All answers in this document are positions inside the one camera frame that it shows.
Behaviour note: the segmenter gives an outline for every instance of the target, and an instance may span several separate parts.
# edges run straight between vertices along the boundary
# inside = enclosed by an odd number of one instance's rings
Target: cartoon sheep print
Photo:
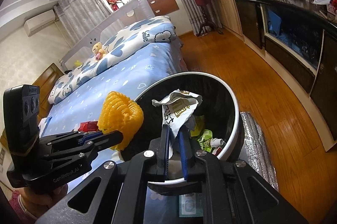
[[[171,32],[168,30],[165,30],[164,32],[158,33],[155,37],[154,37],[154,41],[155,42],[170,42],[170,38],[171,38]]]

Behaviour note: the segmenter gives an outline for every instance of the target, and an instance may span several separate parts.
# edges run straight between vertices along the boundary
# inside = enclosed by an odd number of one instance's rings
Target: human hand
[[[65,184],[55,189],[51,194],[38,195],[29,188],[20,188],[21,201],[29,213],[39,218],[58,201],[65,197],[68,192],[68,185]]]

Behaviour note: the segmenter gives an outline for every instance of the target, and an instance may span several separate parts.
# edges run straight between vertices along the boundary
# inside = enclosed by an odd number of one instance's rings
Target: glass cabinet door
[[[287,9],[262,5],[265,30],[286,45],[317,70],[321,55],[322,34],[320,27]]]

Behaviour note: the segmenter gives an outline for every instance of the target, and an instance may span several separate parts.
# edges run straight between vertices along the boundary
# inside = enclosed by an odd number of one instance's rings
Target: trash can
[[[218,159],[227,160],[231,155],[237,144],[240,131],[239,106],[232,89],[214,75],[202,72],[183,72],[154,83],[135,99],[144,112],[144,122],[127,148],[121,152],[125,161],[147,150],[150,141],[160,137],[162,107],[153,106],[152,100],[160,101],[176,89],[190,91],[203,97],[203,102],[198,105],[193,114],[204,115],[205,128],[213,132],[214,138],[222,138],[226,142],[223,150],[217,156]],[[149,184],[160,187],[182,187],[186,185],[186,181],[182,177],[160,183],[149,182]]]

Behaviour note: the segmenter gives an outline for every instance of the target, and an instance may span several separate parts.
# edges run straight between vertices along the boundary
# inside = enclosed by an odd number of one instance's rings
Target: silver insulation mat
[[[239,159],[246,161],[275,190],[278,191],[275,168],[270,160],[265,136],[249,112],[241,112],[245,129],[245,142]]]

